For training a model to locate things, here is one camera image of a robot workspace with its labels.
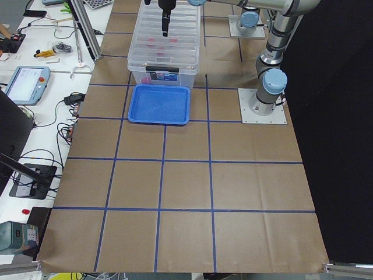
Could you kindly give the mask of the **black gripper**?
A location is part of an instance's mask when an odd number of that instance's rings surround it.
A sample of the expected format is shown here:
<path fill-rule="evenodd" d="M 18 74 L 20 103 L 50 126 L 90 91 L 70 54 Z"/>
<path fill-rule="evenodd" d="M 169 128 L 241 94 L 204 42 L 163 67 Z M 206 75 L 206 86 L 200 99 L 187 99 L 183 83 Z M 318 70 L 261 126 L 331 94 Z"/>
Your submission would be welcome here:
<path fill-rule="evenodd" d="M 163 37 L 167 37 L 171 11 L 176 7 L 176 0 L 158 0 L 158 6 L 163 10 L 161 18 L 162 34 Z"/>

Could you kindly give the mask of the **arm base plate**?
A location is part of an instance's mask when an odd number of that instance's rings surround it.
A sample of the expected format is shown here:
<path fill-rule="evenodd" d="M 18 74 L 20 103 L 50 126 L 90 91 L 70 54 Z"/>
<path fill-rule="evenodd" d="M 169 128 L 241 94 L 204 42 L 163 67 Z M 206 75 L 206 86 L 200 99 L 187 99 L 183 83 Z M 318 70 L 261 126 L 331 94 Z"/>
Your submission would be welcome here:
<path fill-rule="evenodd" d="M 263 104 L 256 98 L 257 89 L 238 88 L 241 119 L 243 124 L 286 125 L 283 104 L 278 97 L 273 104 Z"/>
<path fill-rule="evenodd" d="M 230 37 L 238 39 L 260 39 L 264 40 L 266 38 L 264 27 L 265 24 L 262 24 L 261 19 L 259 19 L 259 24 L 255 27 L 238 27 L 238 22 L 240 16 L 238 15 L 229 15 L 228 23 L 230 28 Z"/>

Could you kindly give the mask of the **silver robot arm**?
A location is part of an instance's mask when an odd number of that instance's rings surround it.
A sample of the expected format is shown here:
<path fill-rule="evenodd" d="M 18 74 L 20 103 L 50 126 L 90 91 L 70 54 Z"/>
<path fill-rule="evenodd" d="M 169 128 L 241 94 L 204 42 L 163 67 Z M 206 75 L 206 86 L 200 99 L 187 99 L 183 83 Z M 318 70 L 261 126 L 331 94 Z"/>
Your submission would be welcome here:
<path fill-rule="evenodd" d="M 258 89 L 249 102 L 249 109 L 259 116 L 269 116 L 275 110 L 277 98 L 284 92 L 287 76 L 280 70 L 283 54 L 291 40 L 298 18 L 315 9 L 319 1 L 313 0 L 254 0 L 254 1 L 218 1 L 221 4 L 236 5 L 240 8 L 253 7 L 276 11 L 276 17 L 270 24 L 265 49 L 256 59 Z"/>

